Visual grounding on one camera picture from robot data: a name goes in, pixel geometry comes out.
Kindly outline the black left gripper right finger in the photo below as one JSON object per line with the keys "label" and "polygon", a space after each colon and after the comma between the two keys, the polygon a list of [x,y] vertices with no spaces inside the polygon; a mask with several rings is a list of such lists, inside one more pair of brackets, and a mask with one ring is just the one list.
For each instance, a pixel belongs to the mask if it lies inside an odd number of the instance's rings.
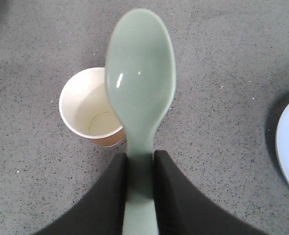
{"label": "black left gripper right finger", "polygon": [[202,194],[165,150],[154,153],[154,199],[161,235],[262,235]]}

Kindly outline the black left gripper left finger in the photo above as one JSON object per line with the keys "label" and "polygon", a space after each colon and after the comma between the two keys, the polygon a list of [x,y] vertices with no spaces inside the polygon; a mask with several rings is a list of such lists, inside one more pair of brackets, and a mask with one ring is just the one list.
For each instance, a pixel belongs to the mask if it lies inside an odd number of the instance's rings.
{"label": "black left gripper left finger", "polygon": [[127,188],[127,155],[116,153],[88,193],[38,235],[121,235]]}

